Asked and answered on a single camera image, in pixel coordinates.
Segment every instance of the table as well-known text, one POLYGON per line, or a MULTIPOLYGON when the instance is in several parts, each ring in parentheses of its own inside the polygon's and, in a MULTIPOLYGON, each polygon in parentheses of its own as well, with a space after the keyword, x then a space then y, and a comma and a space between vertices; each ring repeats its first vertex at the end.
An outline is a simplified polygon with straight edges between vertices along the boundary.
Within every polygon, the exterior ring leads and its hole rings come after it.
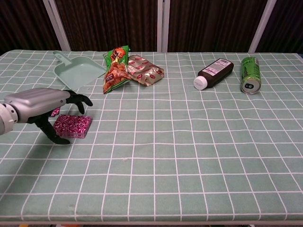
MULTIPOLYGON (((102 52, 88 56, 104 65, 102 52)), ((0 221, 303 221, 303 62, 256 53, 262 87, 240 91, 247 53, 139 52, 165 70, 154 86, 131 81, 104 95, 103 77, 78 89, 91 98, 85 139, 54 145, 34 125, 0 136, 0 221), (198 91, 193 79, 226 58, 233 73, 198 91)), ((34 87, 64 89, 51 51, 0 57, 0 100, 34 87)), ((78 115, 75 105, 61 114, 78 115)))

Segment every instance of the candy wrapper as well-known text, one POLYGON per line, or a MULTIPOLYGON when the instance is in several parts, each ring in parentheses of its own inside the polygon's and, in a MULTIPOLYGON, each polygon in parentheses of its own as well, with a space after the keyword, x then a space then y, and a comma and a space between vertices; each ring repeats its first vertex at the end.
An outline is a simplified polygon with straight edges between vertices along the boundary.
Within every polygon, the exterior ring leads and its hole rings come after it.
POLYGON ((164 69, 150 63, 139 55, 129 57, 127 71, 132 79, 145 86, 154 84, 164 76, 164 69))
POLYGON ((128 46, 122 46, 103 55, 107 65, 107 72, 103 83, 103 94, 116 89, 131 79, 126 72, 128 50, 128 46))
POLYGON ((53 112, 51 114, 51 117, 55 117, 55 116, 59 115, 59 113, 60 113, 60 107, 53 110, 53 112))
POLYGON ((70 138, 85 138, 92 118, 88 116, 60 115, 53 128, 58 136, 70 138))

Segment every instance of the white bottle cap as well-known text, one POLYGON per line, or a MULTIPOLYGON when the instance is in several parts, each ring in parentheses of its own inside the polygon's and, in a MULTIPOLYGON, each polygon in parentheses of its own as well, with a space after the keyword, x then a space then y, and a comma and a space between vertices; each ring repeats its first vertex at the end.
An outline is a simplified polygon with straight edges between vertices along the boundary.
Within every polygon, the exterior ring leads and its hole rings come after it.
POLYGON ((203 90, 207 87, 207 80, 205 79, 205 77, 198 76, 194 79, 194 86, 198 90, 203 90))

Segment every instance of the pink card box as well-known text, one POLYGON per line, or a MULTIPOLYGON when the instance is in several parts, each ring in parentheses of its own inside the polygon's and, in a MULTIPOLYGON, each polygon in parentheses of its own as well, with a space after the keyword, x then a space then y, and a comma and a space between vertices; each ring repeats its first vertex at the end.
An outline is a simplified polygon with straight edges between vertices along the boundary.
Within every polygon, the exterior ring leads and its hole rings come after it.
POLYGON ((91 122, 92 118, 88 116, 62 114, 53 124, 53 128, 58 136, 83 139, 89 130, 91 122))
POLYGON ((53 112, 51 114, 51 117, 55 117, 55 116, 59 115, 59 113, 60 113, 60 107, 53 110, 53 112))

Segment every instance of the can lid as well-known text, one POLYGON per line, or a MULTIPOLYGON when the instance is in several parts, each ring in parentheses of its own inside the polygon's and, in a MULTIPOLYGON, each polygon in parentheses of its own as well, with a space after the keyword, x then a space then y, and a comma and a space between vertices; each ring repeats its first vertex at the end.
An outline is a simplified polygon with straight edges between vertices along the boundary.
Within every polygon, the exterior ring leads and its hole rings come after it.
POLYGON ((207 87, 207 80, 205 79, 205 77, 198 76, 194 79, 194 86, 198 90, 203 90, 207 87))
POLYGON ((261 84, 258 80, 248 79, 241 85, 241 90, 248 94, 255 94, 260 90, 261 84))

